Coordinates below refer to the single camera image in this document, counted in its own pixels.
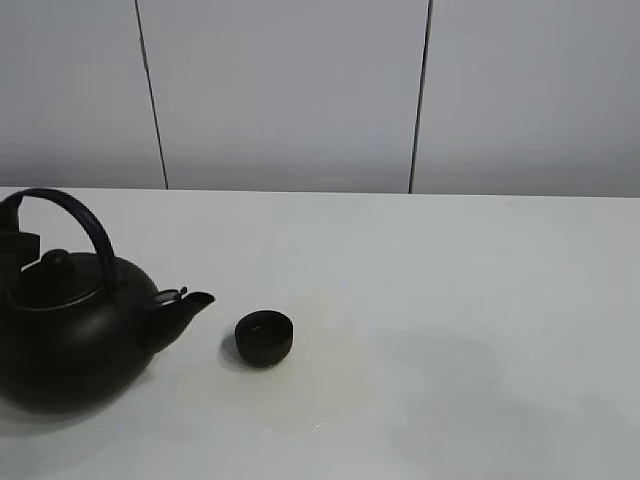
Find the white table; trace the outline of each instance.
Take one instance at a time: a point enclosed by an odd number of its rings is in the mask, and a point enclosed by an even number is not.
[[[218,302],[106,409],[2,407],[1,479],[640,478],[640,200],[70,192]],[[21,219],[90,247],[47,202]],[[263,308],[295,344],[256,373],[221,342]]]

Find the water stain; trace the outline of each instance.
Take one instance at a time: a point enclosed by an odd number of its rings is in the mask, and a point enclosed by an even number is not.
[[[217,358],[179,378],[179,403],[197,411],[224,405],[289,434],[330,428],[362,412],[373,400],[374,383],[356,324],[332,321],[329,296],[321,293],[296,297],[283,312],[294,323],[286,359],[268,370],[243,366],[229,337]]]

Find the teapot spout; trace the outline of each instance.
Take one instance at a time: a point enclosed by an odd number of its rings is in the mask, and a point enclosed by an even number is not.
[[[164,350],[178,339],[194,316],[214,301],[213,295],[193,292],[169,303],[155,304],[143,320],[140,335],[143,347],[151,353]]]

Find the teapot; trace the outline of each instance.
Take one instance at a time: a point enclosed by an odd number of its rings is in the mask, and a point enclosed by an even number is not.
[[[66,210],[95,253],[56,249],[40,258],[40,237],[19,229],[24,197]],[[31,188],[0,202],[0,396],[19,406],[70,412],[113,398],[213,301],[186,288],[158,291],[65,192]]]

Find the white wall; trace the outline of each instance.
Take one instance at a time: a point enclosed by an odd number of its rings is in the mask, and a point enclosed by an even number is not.
[[[640,196],[640,1],[434,3],[415,191]]]
[[[142,0],[172,188],[406,192],[426,0]]]
[[[163,186],[132,0],[0,3],[0,185]]]

